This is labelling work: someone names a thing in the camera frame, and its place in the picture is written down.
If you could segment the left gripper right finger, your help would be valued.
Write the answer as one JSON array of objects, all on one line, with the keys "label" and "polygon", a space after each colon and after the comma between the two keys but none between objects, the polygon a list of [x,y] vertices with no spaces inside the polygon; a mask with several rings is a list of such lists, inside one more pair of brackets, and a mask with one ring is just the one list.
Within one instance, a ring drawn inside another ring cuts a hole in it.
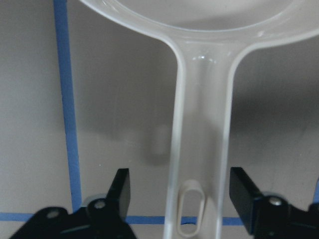
[{"label": "left gripper right finger", "polygon": [[255,239],[317,239],[319,204],[296,208],[275,194],[262,193],[241,167],[231,167],[229,196],[246,231]]}]

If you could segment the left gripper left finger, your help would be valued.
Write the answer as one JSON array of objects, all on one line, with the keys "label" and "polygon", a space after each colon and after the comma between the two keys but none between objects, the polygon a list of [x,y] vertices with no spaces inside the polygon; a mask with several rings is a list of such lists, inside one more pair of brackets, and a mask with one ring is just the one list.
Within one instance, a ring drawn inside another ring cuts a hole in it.
[{"label": "left gripper left finger", "polygon": [[118,169],[106,196],[91,200],[72,214],[62,207],[43,208],[11,238],[134,239],[126,222],[130,195],[129,169]]}]

